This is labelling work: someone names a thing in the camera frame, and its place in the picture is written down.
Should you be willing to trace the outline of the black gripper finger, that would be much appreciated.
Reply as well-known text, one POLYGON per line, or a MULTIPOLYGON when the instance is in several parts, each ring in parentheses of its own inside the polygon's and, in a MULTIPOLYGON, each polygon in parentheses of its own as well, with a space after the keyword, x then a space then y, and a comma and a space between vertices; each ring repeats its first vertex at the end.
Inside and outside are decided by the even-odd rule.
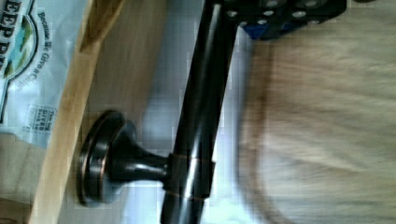
POLYGON ((343 14, 347 0, 223 0, 227 17, 253 40, 278 39, 343 14))

